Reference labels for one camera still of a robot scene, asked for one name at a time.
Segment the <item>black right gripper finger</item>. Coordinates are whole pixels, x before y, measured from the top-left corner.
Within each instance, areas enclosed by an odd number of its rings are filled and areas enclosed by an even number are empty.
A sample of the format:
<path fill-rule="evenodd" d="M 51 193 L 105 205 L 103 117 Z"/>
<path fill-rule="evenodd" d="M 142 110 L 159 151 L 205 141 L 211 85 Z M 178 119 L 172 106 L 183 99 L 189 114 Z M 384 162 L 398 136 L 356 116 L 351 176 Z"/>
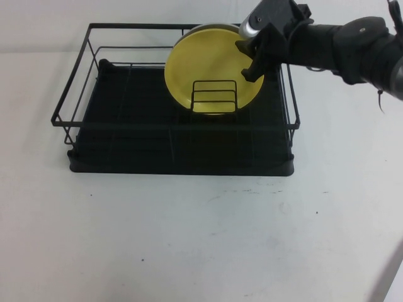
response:
<path fill-rule="evenodd" d="M 250 66 L 241 71 L 241 74 L 248 82 L 256 82 L 261 76 L 265 75 L 267 71 L 271 71 L 278 66 L 278 60 L 267 46 L 265 57 L 250 58 L 252 59 Z"/>
<path fill-rule="evenodd" d="M 236 41 L 237 49 L 248 57 L 265 57 L 267 46 L 267 34 L 260 33 L 248 40 Z"/>

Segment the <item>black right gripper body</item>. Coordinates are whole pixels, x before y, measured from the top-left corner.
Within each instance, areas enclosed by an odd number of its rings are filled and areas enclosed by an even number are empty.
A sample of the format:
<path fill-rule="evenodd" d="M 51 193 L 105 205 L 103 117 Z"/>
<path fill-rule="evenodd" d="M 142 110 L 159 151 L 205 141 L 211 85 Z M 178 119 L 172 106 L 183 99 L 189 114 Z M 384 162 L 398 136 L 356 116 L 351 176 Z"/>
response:
<path fill-rule="evenodd" d="M 310 48 L 309 26 L 313 19 L 290 23 L 286 32 L 279 30 L 273 23 L 265 25 L 255 38 L 255 63 L 257 65 L 315 65 Z"/>

